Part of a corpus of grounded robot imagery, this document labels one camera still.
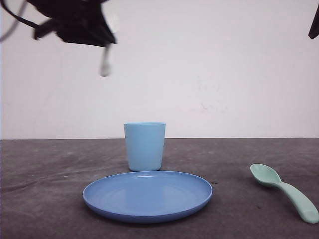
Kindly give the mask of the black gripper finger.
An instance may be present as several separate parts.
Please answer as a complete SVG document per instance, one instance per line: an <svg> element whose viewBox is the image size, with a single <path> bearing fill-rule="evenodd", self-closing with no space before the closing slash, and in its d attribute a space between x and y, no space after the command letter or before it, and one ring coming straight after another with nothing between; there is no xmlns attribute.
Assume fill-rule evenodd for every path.
<svg viewBox="0 0 319 239"><path fill-rule="evenodd" d="M318 35L319 35L319 7L316 10L308 36L310 39L315 39Z"/></svg>

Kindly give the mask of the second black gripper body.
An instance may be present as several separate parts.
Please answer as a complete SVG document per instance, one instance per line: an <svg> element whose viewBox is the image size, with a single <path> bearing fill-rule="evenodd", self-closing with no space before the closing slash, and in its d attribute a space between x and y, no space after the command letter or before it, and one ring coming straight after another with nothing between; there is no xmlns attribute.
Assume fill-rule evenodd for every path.
<svg viewBox="0 0 319 239"><path fill-rule="evenodd" d="M29 0L49 20L38 25L33 38L51 32L66 43L105 47L117 40L102 13L103 0Z"/></svg>

